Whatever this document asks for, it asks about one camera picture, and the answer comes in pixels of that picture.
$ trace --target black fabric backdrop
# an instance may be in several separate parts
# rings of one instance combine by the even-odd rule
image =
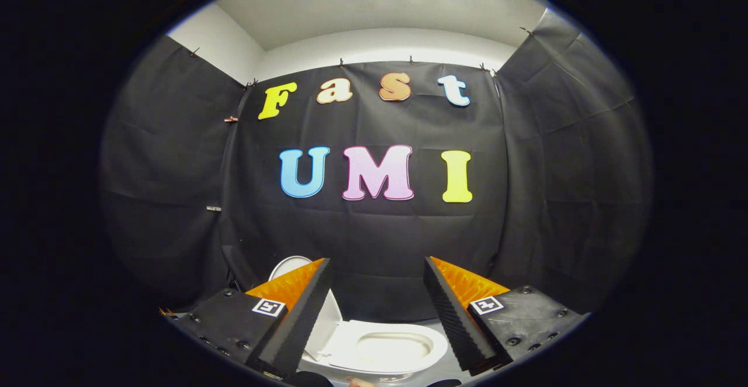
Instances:
[[[492,278],[595,310],[638,250],[652,197],[651,148],[633,89],[552,11],[496,81],[510,194]]]
[[[401,102],[379,97],[390,72],[411,78]],[[455,75],[467,88],[467,107],[449,103],[437,79]],[[320,105],[320,85],[347,78],[353,97]],[[265,90],[290,82],[297,90],[279,115],[258,120]],[[497,91],[491,75],[448,64],[379,62],[325,67],[272,78],[251,89],[235,126],[224,193],[224,214],[236,231],[222,240],[251,257],[266,280],[285,257],[331,257],[333,292],[345,319],[412,321],[436,317],[423,286],[423,257],[433,255],[487,275],[503,224],[507,197],[507,150]],[[395,144],[413,148],[408,160],[414,198],[390,201],[366,193],[347,201],[348,159],[342,151],[364,146],[378,164]],[[311,177],[310,147],[326,146],[325,182],[310,198],[281,189],[283,150],[300,149],[297,180]],[[464,150],[469,203],[446,203],[444,150]]]
[[[411,96],[380,99],[385,73]],[[455,75],[470,105],[437,79]],[[320,105],[320,85],[347,78],[352,99]],[[297,90],[258,120],[265,89]],[[238,116],[238,123],[224,118]],[[346,201],[348,160],[364,146],[413,148],[414,198]],[[331,149],[310,198],[281,189],[283,150]],[[444,150],[465,150],[470,203],[445,203]],[[241,84],[164,37],[142,59],[102,145],[105,212],[120,258],[189,308],[232,279],[249,289],[284,257],[331,257],[346,319],[436,317],[421,280],[433,255],[509,288],[533,284],[575,312],[595,310],[636,251],[649,206],[649,145],[630,86],[566,19],[546,12],[495,78],[462,65],[379,62]],[[221,206],[220,213],[206,210]]]
[[[241,84],[168,36],[117,98],[101,147],[107,231],[133,275],[179,310],[227,284],[214,232]]]

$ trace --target white wall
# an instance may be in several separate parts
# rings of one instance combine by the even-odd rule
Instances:
[[[499,70],[516,47],[445,30],[388,27],[316,36],[265,52],[254,77],[258,81],[326,65],[367,61],[460,64]]]
[[[252,81],[265,50],[216,4],[176,25],[168,33],[198,57],[215,65],[239,83]]]

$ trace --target toilet seat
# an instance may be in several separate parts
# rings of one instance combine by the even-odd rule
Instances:
[[[426,369],[446,353],[444,336],[415,324],[341,322],[325,348],[329,366],[369,374]]]
[[[288,257],[276,265],[269,280],[310,262],[302,256]],[[432,366],[447,349],[446,337],[424,326],[344,321],[328,291],[302,360],[362,374],[399,375]]]

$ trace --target hand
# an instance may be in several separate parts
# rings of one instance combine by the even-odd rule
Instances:
[[[345,377],[345,381],[350,382],[348,387],[379,387],[377,384],[371,384],[371,382],[363,381],[362,379],[354,378],[352,376]]]

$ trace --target blue letter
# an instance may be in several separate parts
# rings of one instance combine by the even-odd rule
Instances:
[[[312,147],[309,156],[312,157],[312,179],[308,184],[299,184],[296,180],[297,166],[302,151],[299,149],[283,150],[280,152],[280,187],[283,191],[296,198],[312,197],[320,192],[325,182],[325,156],[330,152],[329,147]]]
[[[446,75],[437,80],[439,84],[444,85],[444,92],[446,92],[446,98],[457,106],[468,106],[470,98],[462,96],[460,94],[460,88],[465,89],[465,83],[457,80],[453,75]]]

